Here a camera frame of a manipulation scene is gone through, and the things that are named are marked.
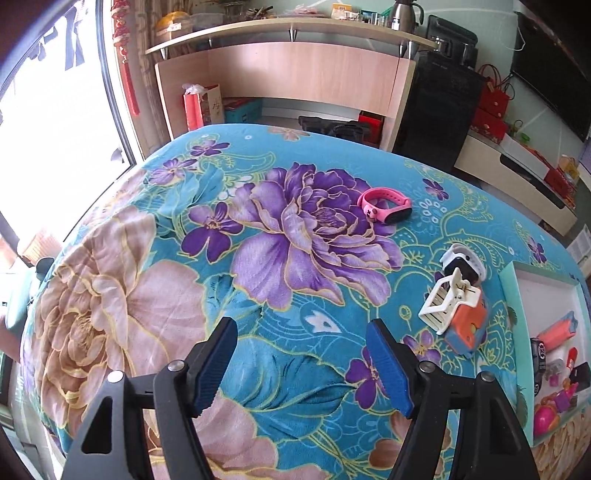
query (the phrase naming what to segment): red box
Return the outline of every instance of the red box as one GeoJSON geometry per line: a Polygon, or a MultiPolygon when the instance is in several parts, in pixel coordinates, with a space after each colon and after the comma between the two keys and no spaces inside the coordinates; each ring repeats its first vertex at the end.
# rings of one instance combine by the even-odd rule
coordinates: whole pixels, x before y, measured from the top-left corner
{"type": "Polygon", "coordinates": [[[493,87],[491,89],[492,79],[488,78],[487,80],[491,83],[486,82],[484,84],[480,101],[478,102],[478,108],[483,109],[494,117],[503,118],[509,105],[509,95],[498,88],[493,87]]]}
{"type": "Polygon", "coordinates": [[[544,177],[544,181],[562,198],[569,196],[569,181],[559,168],[550,167],[548,173],[544,177]]]}
{"type": "Polygon", "coordinates": [[[382,137],[382,127],[384,126],[384,117],[370,112],[360,112],[359,121],[369,125],[369,135],[364,138],[365,141],[373,144],[379,144],[382,137]]]}
{"type": "Polygon", "coordinates": [[[476,109],[471,128],[497,144],[501,143],[507,130],[509,130],[509,127],[503,120],[492,116],[481,108],[476,109]]]}

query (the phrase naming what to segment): shelf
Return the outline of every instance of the shelf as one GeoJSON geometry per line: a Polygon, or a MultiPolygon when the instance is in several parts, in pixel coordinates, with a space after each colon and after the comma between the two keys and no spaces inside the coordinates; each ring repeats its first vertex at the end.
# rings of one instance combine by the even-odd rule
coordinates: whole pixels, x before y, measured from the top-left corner
{"type": "Polygon", "coordinates": [[[417,37],[406,32],[399,32],[387,27],[378,27],[362,22],[333,20],[332,18],[266,18],[246,22],[231,23],[220,27],[200,30],[179,38],[168,40],[146,50],[146,54],[158,52],[167,47],[183,45],[197,41],[208,41],[214,38],[232,35],[247,35],[259,33],[286,32],[292,40],[298,31],[348,35],[350,37],[367,38],[392,45],[400,45],[406,41],[413,41],[419,45],[419,50],[435,49],[435,42],[423,37],[417,37]]]}

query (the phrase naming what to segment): turquoise blanket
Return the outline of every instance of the turquoise blanket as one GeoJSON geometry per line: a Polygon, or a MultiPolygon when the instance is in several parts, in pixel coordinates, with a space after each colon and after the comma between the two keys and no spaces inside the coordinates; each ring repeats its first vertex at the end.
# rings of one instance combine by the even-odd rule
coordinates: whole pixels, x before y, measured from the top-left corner
{"type": "MultiPolygon", "coordinates": [[[[157,372],[230,316],[238,346],[196,420],[216,477],[387,478],[409,422],[372,365],[367,322],[382,318],[451,374],[493,371],[522,414],[498,278],[512,260],[584,282],[537,225],[441,171],[321,135],[212,125],[161,148],[81,221],[28,321],[25,384],[67,451],[110,371],[157,372]],[[356,201],[376,186],[410,197],[410,219],[369,223],[356,201]],[[417,315],[454,242],[487,270],[489,323],[470,359],[417,315]]],[[[450,413],[441,478],[458,420],[450,413]]],[[[166,478],[151,414],[145,429],[155,475],[166,478]]]]}

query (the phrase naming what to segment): black speaker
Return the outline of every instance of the black speaker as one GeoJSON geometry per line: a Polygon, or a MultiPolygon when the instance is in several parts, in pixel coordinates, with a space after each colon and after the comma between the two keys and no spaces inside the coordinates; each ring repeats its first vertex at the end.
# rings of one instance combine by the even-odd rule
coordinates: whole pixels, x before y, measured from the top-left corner
{"type": "Polygon", "coordinates": [[[450,172],[484,82],[482,75],[437,52],[419,52],[393,152],[450,172]]]}

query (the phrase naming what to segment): pink smart band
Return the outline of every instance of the pink smart band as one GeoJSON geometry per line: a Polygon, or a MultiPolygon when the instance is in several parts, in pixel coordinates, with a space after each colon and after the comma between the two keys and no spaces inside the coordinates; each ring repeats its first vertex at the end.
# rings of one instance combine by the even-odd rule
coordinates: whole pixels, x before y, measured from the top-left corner
{"type": "Polygon", "coordinates": [[[370,222],[377,220],[387,225],[406,220],[413,211],[413,202],[410,198],[404,196],[398,190],[385,187],[377,187],[363,192],[357,200],[357,206],[363,209],[364,214],[370,222]],[[378,199],[390,200],[398,206],[390,209],[381,209],[370,203],[370,200],[378,199]]]}

